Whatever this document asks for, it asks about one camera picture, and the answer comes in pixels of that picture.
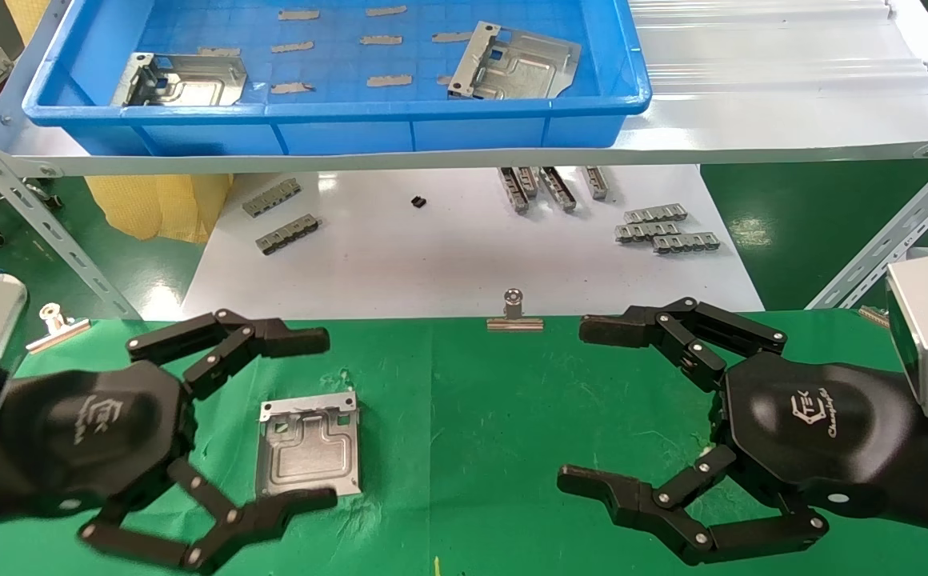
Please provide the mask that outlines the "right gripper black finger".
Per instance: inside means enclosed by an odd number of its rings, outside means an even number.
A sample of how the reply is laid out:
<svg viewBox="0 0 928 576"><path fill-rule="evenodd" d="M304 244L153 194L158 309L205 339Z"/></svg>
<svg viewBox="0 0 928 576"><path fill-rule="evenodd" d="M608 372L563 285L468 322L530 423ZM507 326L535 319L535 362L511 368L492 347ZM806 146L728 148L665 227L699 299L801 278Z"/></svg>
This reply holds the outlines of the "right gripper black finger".
<svg viewBox="0 0 928 576"><path fill-rule="evenodd" d="M710 343L743 358L782 354L786 336L732 311L694 298L665 306L629 306L618 316L584 316L578 338L588 344L647 349L653 347L696 387L717 393L725 387L727 364Z"/></svg>
<svg viewBox="0 0 928 576"><path fill-rule="evenodd" d="M826 519L794 494L776 496L781 513L706 527L687 507L727 477L738 456L718 446L662 487L603 470L562 466L560 491L604 505L614 525L650 533L684 564L719 564L808 550L829 531Z"/></svg>

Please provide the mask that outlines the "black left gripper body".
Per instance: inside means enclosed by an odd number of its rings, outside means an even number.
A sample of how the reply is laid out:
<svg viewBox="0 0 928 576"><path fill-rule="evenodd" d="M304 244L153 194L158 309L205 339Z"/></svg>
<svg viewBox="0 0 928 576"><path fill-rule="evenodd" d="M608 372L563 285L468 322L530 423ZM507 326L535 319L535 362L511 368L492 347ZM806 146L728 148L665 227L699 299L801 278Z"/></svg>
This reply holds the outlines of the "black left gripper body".
<svg viewBox="0 0 928 576"><path fill-rule="evenodd" d="M196 429L185 387L148 361L11 380L0 405L0 442L32 517L149 506L172 487L168 467L190 454Z"/></svg>

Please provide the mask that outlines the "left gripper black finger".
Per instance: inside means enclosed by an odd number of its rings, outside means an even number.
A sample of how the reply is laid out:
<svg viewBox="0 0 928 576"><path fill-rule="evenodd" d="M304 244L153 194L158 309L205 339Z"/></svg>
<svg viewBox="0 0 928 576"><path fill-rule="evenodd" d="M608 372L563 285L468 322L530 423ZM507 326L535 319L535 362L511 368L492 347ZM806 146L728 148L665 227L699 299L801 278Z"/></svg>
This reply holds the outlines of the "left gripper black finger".
<svg viewBox="0 0 928 576"><path fill-rule="evenodd" d="M227 309L153 330L126 344L131 361L148 361L159 367L205 351L205 356L182 375L182 389L196 400L212 396L258 357L313 356L330 347L331 337L325 328L294 330L280 318L252 320Z"/></svg>
<svg viewBox="0 0 928 576"><path fill-rule="evenodd" d="M212 575L243 548L282 538L296 514L325 510L338 502L336 489L321 487L292 490L237 506L185 458L172 460L165 468L165 478L211 515L213 525L203 536L187 543L127 529L123 522L134 507L117 496L106 501L78 531L78 539L104 555Z"/></svg>

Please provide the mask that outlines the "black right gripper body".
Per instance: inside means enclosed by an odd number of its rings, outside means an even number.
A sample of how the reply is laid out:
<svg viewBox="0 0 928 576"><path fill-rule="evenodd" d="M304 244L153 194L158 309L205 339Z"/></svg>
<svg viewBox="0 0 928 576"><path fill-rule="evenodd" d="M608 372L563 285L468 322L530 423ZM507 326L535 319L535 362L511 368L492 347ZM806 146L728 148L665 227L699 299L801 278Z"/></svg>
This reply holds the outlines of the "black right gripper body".
<svg viewBox="0 0 928 576"><path fill-rule="evenodd" d="M902 373L757 354L718 394L730 476L765 506L797 499L849 518L909 518L920 410Z"/></svg>

